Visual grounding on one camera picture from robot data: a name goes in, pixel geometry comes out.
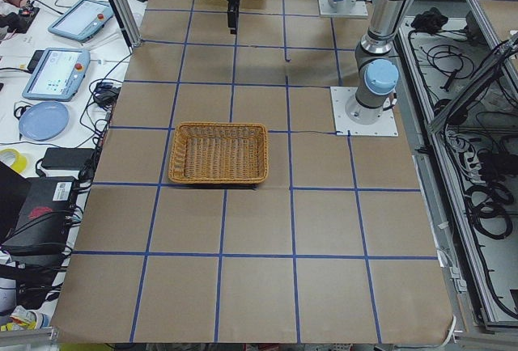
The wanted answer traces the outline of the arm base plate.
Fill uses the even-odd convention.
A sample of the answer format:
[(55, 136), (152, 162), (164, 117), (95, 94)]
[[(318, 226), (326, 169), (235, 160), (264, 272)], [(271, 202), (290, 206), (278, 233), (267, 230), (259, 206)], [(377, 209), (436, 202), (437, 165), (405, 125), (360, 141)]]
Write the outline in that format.
[(318, 0), (320, 17), (366, 19), (368, 17), (367, 0), (345, 0), (331, 3), (329, 0)]
[(352, 137), (397, 137), (393, 110), (365, 108), (356, 99), (356, 87), (330, 87), (335, 133)]

